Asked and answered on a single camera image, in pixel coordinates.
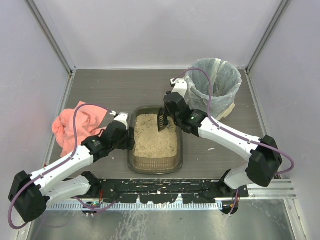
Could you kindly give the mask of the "black slotted litter scoop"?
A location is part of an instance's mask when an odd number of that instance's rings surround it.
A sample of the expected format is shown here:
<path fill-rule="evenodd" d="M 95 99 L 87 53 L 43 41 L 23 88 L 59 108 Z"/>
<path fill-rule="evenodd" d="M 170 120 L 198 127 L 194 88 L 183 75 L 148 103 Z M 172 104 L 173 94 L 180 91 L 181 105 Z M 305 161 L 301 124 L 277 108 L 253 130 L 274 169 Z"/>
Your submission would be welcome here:
<path fill-rule="evenodd" d="M 158 132 L 163 131 L 169 124 L 166 109 L 161 107 L 157 114 L 157 129 Z"/>

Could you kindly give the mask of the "grey plastic litter box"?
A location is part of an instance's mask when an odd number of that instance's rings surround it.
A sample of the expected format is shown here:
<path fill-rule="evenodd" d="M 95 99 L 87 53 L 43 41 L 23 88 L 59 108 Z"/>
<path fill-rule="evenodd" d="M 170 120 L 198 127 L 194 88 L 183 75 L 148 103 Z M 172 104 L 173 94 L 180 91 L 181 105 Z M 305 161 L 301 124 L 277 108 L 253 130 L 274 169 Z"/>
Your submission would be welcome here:
<path fill-rule="evenodd" d="M 139 115 L 158 115 L 160 106 L 141 106 L 131 115 L 130 127 L 135 128 L 136 118 Z M 182 130 L 176 126 L 177 133 L 177 154 L 173 157 L 165 158 L 144 158 L 134 155 L 133 150 L 128 152 L 128 167 L 136 173 L 147 175 L 171 174 L 178 171 L 183 165 L 183 134 Z"/>

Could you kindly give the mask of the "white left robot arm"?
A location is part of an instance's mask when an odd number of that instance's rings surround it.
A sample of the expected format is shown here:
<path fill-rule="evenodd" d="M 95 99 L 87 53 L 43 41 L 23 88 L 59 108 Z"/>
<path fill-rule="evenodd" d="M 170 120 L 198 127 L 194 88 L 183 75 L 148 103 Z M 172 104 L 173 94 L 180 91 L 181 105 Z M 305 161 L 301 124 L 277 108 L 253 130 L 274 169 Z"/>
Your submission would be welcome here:
<path fill-rule="evenodd" d="M 77 196 L 96 197 L 100 180 L 89 171 L 67 180 L 71 174 L 107 157 L 113 150 L 128 149 L 128 115 L 120 113 L 99 135 L 87 137 L 76 150 L 30 174 L 24 170 L 13 179 L 8 199 L 25 223 L 39 218 L 58 202 Z"/>

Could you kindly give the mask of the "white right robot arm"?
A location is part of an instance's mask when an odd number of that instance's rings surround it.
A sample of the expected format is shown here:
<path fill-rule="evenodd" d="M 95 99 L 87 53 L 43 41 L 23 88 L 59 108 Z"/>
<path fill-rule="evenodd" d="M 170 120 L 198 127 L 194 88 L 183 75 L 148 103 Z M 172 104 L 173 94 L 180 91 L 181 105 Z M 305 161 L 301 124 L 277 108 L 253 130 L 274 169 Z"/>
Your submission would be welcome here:
<path fill-rule="evenodd" d="M 163 99 L 164 114 L 183 132 L 218 143 L 246 161 L 241 167 L 227 170 L 211 188 L 211 194 L 233 196 L 237 189 L 249 184 L 268 187 L 283 162 L 276 141 L 268 135 L 259 138 L 242 133 L 204 111 L 190 109 L 184 99 L 187 83 L 183 79 L 172 79 L 170 84 L 173 89 Z"/>

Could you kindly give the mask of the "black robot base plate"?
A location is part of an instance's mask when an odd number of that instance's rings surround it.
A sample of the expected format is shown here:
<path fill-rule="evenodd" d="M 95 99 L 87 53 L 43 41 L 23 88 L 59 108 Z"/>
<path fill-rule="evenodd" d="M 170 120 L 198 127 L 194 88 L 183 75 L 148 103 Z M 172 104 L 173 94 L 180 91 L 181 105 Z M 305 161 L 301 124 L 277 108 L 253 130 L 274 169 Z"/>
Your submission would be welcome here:
<path fill-rule="evenodd" d="M 236 192 L 222 192 L 222 185 L 211 179 L 101 179 L 95 196 L 79 195 L 81 200 L 102 199 L 104 203 L 147 204 L 175 203 L 178 197 L 183 204 L 215 203 L 233 199 Z"/>

